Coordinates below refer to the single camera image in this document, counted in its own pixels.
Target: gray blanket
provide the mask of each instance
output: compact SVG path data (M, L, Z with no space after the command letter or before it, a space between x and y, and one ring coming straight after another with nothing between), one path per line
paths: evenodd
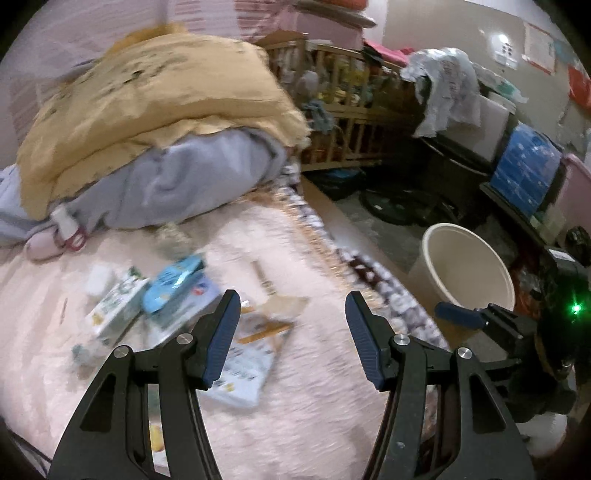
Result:
M283 146L256 129L186 135L165 150L151 148L92 184L68 201L68 210L88 233L102 226L135 229L181 222L273 179L285 160ZM0 247L7 247L50 222L29 219L21 207L16 165L0 172L0 180Z

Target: blue box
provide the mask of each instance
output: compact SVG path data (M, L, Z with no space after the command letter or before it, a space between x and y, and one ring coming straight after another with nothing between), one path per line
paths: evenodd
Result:
M491 186L529 219L544 200L560 158L548 138L520 123L511 134Z

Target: metal screw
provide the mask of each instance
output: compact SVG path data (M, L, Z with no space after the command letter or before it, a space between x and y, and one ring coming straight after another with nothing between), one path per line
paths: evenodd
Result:
M115 351L113 352L113 356L115 358L123 358L127 356L128 353L129 348L127 348L125 345L121 345L115 349Z
M465 346L461 346L459 349L457 349L457 354L466 360L472 358L472 350L466 348Z
M193 341L193 335L191 335L190 333L181 333L177 337L177 343L179 345L187 345L188 343L191 343L192 341Z
M410 338L408 338L408 335L399 333L397 335L394 335L394 343L396 343L397 345L405 346L410 343Z

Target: wooden crib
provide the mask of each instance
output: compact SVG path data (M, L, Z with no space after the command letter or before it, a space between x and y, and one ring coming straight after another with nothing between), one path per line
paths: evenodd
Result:
M412 134L423 118L414 84L400 79L395 64L379 66L358 51L317 44L296 32L278 31L258 44L299 107L305 95L298 80L306 71L316 72L321 86L316 98L335 119L329 134L312 133L311 146L301 153L302 171L379 164L394 156L396 141Z

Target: pink slipper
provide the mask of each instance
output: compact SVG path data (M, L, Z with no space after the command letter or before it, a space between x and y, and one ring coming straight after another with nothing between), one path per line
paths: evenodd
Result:
M25 244L25 256L32 262L57 257L66 250L66 245L56 226L35 233Z

